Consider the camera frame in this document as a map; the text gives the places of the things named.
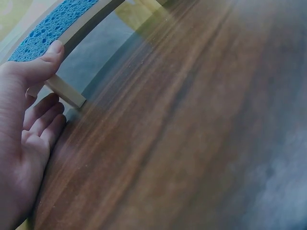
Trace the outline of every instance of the finger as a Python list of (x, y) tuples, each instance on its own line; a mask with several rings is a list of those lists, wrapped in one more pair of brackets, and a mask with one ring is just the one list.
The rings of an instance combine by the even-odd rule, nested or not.
[(55, 93), (51, 93), (36, 106), (27, 110), (24, 115), (24, 130), (29, 131), (34, 122), (44, 115), (57, 102), (59, 102), (59, 97)]
[(25, 109), (28, 109), (37, 99), (38, 93), (42, 90), (44, 83), (39, 83), (37, 85), (32, 86), (25, 93)]
[(62, 114), (63, 112), (63, 104), (55, 104), (43, 116), (41, 116), (34, 122), (33, 126), (30, 128), (30, 133), (40, 137), (43, 131), (52, 123), (52, 121), (57, 117), (57, 115)]
[(30, 108), (34, 102), (37, 100), (37, 97), (25, 94), (25, 109)]
[(63, 55), (63, 44), (55, 41), (43, 56), (29, 62), (7, 62), (1, 67), (1, 73), (6, 77), (22, 80), (28, 89), (51, 78), (58, 71)]
[(50, 148), (53, 147), (65, 124), (66, 117), (63, 114), (58, 115), (44, 130), (40, 138), (49, 144)]

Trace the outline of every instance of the dark wood surface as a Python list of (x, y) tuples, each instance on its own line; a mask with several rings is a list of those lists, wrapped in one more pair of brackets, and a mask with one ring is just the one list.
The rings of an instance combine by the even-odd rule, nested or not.
[(305, 230), (307, 2), (171, 0), (60, 138), (36, 230)]

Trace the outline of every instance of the wood grain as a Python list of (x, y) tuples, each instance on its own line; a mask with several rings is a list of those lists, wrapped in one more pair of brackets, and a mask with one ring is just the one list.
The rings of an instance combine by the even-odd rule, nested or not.
[(170, 0), (88, 89), (34, 229), (305, 229), (306, 7)]

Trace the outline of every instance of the wooden stick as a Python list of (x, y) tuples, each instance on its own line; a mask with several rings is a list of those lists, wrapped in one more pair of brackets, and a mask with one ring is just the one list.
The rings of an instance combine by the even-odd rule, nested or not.
[(58, 75), (54, 75), (47, 80), (45, 85), (74, 108), (81, 108), (86, 102), (86, 99), (79, 92), (63, 81)]

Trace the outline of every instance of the wooden frame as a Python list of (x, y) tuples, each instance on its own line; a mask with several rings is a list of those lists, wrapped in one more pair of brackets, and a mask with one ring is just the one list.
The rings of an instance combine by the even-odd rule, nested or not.
[[(7, 60), (19, 44), (30, 34), (34, 27), (40, 23), (47, 15), (49, 15), (63, 0), (58, 0), (52, 5), (29, 29), (24, 33), (10, 52), (7, 54)], [(64, 59), (72, 52), (72, 50), (113, 10), (115, 10), (124, 0), (99, 0), (94, 6), (88, 9), (81, 17), (79, 17), (59, 38), (65, 46)], [(157, 0), (163, 5), (167, 0)], [(63, 81), (59, 76), (55, 75), (45, 82), (45, 85), (58, 94), (62, 99), (71, 106), (80, 108), (86, 99), (74, 90), (69, 84)], [(34, 97), (44, 85), (39, 84), (28, 89), (27, 93)]]

